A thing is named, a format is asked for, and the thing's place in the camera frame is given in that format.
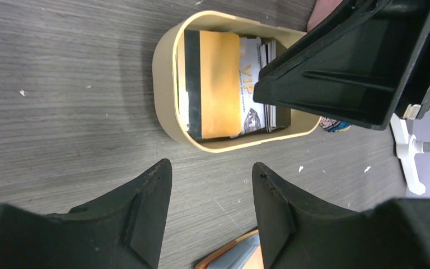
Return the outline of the brown leather card holder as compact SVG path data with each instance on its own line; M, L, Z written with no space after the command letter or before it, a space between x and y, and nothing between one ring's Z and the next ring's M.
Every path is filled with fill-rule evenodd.
M225 244L197 262L195 268L254 268L263 269L259 230L254 229Z

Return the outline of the gold credit card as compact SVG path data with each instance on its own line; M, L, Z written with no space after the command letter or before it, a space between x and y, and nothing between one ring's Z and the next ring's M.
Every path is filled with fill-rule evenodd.
M185 30L188 134L195 140L241 132L240 38L235 33Z

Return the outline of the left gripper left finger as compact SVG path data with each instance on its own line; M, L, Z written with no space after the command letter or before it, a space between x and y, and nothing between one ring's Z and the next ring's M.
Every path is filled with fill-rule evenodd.
M162 159L66 214L0 203L0 268L157 268L171 188Z

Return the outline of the white VIP card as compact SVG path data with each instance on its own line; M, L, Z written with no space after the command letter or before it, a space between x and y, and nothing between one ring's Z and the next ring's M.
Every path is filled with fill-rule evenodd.
M265 106L254 101L254 87L259 81L261 70L260 46L259 38L240 39L240 135L266 127Z

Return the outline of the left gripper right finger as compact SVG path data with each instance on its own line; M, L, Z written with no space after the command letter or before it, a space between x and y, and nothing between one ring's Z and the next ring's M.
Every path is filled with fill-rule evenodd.
M392 198L356 212L252 170L265 268L430 268L430 199Z

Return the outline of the beige oval card tray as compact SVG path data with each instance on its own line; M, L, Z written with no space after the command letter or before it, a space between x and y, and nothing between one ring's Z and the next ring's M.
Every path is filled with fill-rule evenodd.
M271 133L258 133L239 138L197 142L183 129L178 108L176 51L185 29L230 31L275 39L284 47L298 42L305 32L262 24L259 21L223 12L205 10L189 16L168 30L159 40L152 59L155 112L163 130L176 142L205 152L222 153L272 141L287 140L310 134L319 125L320 116L291 110L291 124Z

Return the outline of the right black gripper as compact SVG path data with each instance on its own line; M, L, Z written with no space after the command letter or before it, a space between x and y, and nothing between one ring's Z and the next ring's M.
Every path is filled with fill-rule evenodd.
M430 1L342 1L277 56L259 103L384 130L430 110Z

